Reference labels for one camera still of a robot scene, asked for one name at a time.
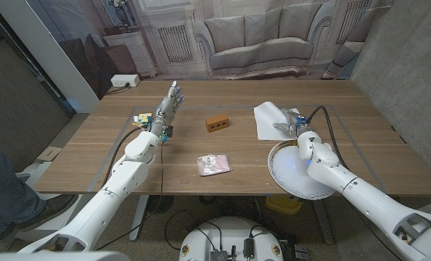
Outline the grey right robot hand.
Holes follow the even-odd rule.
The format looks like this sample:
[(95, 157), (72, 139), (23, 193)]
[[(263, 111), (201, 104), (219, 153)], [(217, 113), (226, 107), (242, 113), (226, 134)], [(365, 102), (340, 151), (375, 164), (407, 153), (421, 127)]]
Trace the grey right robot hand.
[(301, 134), (311, 131), (310, 125), (307, 123), (308, 118), (294, 109), (282, 109), (287, 122), (286, 123), (273, 123), (272, 126), (280, 131), (287, 133), (291, 138), (296, 139)]

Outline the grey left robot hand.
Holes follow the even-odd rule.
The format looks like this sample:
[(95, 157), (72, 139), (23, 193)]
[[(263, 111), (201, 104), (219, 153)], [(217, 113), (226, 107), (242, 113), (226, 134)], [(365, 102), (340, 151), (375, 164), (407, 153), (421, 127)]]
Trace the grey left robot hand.
[(175, 80), (172, 82), (167, 96), (157, 105), (149, 132), (160, 136), (173, 122), (175, 114), (183, 101), (184, 95)]

